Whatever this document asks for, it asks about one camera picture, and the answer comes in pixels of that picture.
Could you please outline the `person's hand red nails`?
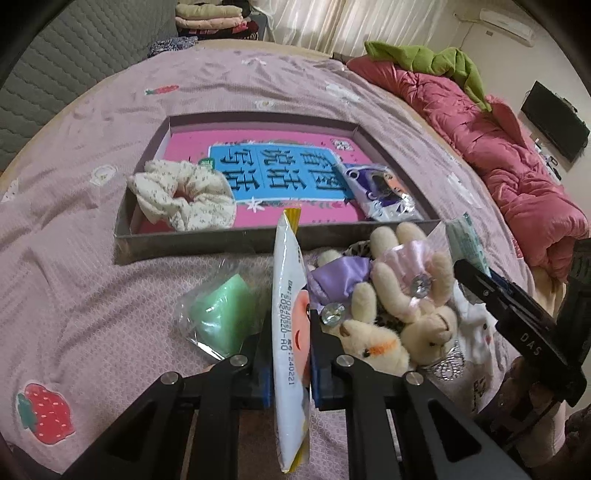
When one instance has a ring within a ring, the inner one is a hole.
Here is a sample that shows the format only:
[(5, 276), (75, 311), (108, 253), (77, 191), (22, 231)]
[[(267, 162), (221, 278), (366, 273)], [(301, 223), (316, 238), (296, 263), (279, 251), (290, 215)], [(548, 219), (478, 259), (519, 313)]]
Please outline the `person's hand red nails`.
[(475, 423), (532, 479), (590, 477), (590, 408), (567, 415), (522, 357)]

